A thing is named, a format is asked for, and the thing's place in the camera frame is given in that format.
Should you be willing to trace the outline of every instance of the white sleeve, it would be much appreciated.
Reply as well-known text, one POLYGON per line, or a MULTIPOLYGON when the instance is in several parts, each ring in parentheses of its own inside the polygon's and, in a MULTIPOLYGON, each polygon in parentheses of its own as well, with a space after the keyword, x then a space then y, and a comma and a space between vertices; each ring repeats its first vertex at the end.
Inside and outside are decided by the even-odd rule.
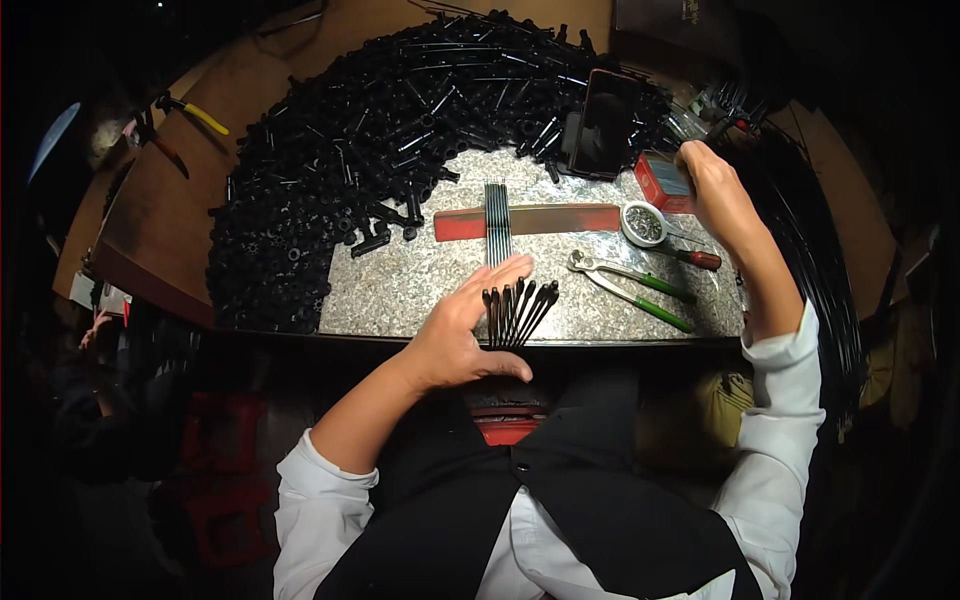
POLYGON ((787 600, 820 408, 817 314, 808 300, 797 333, 743 346, 754 364, 754 408, 743 414, 740 460, 711 507, 733 531, 764 598, 787 600))
POLYGON ((369 490, 379 480, 341 471, 317 452, 310 430, 276 466, 280 508, 276 537, 280 556, 274 565, 275 600, 312 600, 313 594, 360 537, 373 514, 369 490))

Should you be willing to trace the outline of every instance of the tabletop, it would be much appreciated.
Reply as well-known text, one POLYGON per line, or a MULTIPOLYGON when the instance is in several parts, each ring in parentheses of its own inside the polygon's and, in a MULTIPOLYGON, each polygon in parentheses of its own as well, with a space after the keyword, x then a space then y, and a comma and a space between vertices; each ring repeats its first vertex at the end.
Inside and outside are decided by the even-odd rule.
MULTIPOLYGON (((486 240, 437 242, 434 213, 475 208, 483 204, 485 181, 506 184, 510 205, 608 203, 624 205, 642 200, 643 192, 631 171, 613 182, 561 176, 553 183, 542 165, 516 158, 512 149, 493 153, 470 150, 448 161, 460 181, 441 181, 422 205, 426 224, 411 242, 402 239, 398 226, 391 226, 393 242, 384 248, 351 258, 349 247, 338 245, 330 267, 332 292, 321 313, 320 335, 361 338, 411 338, 434 304, 453 292, 486 260, 486 240)), ((706 338, 738 336, 743 328, 742 301, 730 258, 704 231, 693 215, 665 215, 702 246, 674 236, 671 243, 682 250, 719 254, 723 266, 716 273, 680 263, 674 258, 643 251, 621 231, 583 231, 517 235, 514 252, 533 255, 536 266, 529 277, 537 282, 556 279, 560 298, 534 331, 528 346, 538 345, 641 345, 689 343, 706 338), (697 297, 694 305, 683 304, 626 277, 604 273, 612 282, 659 304, 693 325, 691 334, 650 315, 631 303, 601 289, 582 273, 566 268, 574 250, 651 273, 697 297)), ((486 317, 474 333, 486 339, 486 317)))

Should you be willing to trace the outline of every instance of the smartphone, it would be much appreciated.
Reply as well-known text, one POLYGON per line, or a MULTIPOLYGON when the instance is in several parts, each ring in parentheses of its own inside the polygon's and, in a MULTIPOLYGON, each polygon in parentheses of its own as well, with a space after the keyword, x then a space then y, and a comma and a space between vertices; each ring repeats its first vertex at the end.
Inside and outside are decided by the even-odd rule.
POLYGON ((639 93, 635 79, 604 69, 590 71, 584 113, 568 169, 581 175, 614 179, 623 167, 631 118, 639 93))

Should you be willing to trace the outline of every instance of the white bowl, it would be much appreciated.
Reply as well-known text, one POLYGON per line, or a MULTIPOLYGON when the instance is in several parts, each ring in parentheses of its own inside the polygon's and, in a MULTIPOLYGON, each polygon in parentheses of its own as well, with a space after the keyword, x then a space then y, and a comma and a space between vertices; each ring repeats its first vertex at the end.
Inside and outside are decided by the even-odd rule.
POLYGON ((659 244, 660 242, 662 242, 664 239, 666 239, 667 224, 666 224, 666 221, 663 219, 663 214, 659 210, 657 210, 655 206, 643 200, 634 200, 634 201, 628 202, 624 204, 622 208, 620 208, 620 226, 623 228, 623 234, 627 236, 627 239, 642 248, 652 248, 657 244, 659 244), (630 225, 627 223, 626 215, 627 215, 627 210, 630 208, 633 208, 634 206, 638 206, 642 210, 646 210, 651 214, 653 214, 655 217, 657 217, 657 220, 660 221, 660 237, 659 238, 657 238, 656 240, 643 239, 642 237, 639 236, 639 234, 636 233, 636 231, 633 231, 630 228, 630 225))

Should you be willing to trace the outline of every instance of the red cardboard box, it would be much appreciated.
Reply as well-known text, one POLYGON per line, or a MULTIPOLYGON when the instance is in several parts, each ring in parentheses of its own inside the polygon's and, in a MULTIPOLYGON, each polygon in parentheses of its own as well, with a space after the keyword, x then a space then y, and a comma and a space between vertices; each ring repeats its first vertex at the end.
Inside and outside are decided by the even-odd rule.
POLYGON ((671 155, 644 152, 636 162, 634 175, 644 198, 660 212, 693 213, 690 188, 674 166, 671 155))

